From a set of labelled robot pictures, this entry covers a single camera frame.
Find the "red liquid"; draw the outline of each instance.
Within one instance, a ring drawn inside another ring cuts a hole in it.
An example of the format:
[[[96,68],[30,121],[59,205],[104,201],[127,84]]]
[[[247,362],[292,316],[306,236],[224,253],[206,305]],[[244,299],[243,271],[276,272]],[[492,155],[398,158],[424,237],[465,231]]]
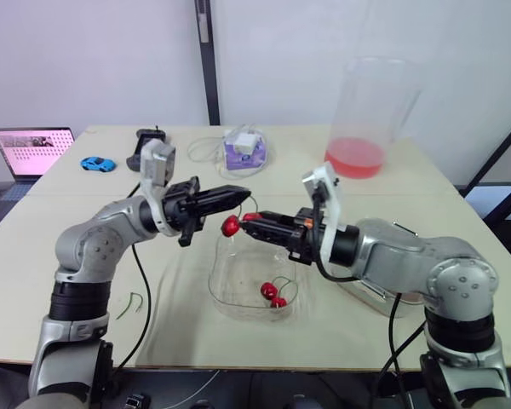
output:
[[[335,172],[353,179],[376,175],[384,158],[381,147],[359,138],[337,138],[330,142],[325,152],[325,160],[331,162]]]

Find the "black pole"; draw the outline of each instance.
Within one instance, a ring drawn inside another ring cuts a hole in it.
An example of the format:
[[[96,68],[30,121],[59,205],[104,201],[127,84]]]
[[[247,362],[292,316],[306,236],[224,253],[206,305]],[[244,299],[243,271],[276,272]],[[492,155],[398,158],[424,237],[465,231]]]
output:
[[[503,222],[507,216],[511,214],[511,193],[491,211],[483,221],[489,228],[495,227],[498,223]]]
[[[494,151],[494,153],[489,157],[489,159],[485,162],[480,171],[475,175],[473,180],[464,188],[460,190],[460,194],[465,198],[468,196],[468,193],[472,191],[472,189],[477,186],[477,184],[481,181],[483,177],[485,177],[486,172],[488,172],[492,166],[498,161],[498,159],[508,150],[511,146],[511,132],[502,142],[502,144]]]
[[[218,83],[215,74],[214,36],[212,32],[212,14],[210,0],[195,0],[198,44],[201,48],[203,63],[204,91],[210,125],[219,125],[220,106],[218,102]]]

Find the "blue toy car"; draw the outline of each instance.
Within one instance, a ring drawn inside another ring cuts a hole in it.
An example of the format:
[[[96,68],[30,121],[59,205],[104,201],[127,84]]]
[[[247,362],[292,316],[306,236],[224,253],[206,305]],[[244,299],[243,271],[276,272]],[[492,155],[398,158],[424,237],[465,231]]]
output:
[[[116,168],[116,164],[111,159],[99,158],[91,156],[83,159],[80,164],[85,170],[99,170],[101,172],[111,172]]]

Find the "clear plastic container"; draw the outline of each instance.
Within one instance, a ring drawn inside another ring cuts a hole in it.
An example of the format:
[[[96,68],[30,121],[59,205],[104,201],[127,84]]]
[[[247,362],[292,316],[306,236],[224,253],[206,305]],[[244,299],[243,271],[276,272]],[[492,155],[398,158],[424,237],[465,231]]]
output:
[[[287,305],[272,308],[261,285],[273,282]],[[215,262],[208,288],[216,308],[239,320],[277,321],[296,311],[299,284],[296,264],[285,249],[252,239],[243,233],[216,241]]]
[[[395,293],[386,291],[378,285],[365,281],[340,283],[339,286],[379,313],[387,317],[392,313],[392,306],[396,296]],[[423,298],[420,294],[414,292],[406,293],[399,301],[398,309],[395,312],[395,318],[403,318],[411,314],[417,308],[420,308],[421,305],[423,305]]]
[[[346,70],[325,160],[352,178],[377,174],[419,94],[418,66],[406,60],[363,57]]]

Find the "laptop screen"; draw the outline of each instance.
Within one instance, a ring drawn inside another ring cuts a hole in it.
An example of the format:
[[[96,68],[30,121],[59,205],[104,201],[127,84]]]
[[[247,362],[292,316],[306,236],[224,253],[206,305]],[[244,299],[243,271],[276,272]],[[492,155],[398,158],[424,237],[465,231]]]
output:
[[[43,175],[73,142],[70,128],[0,129],[0,152],[14,178]]]

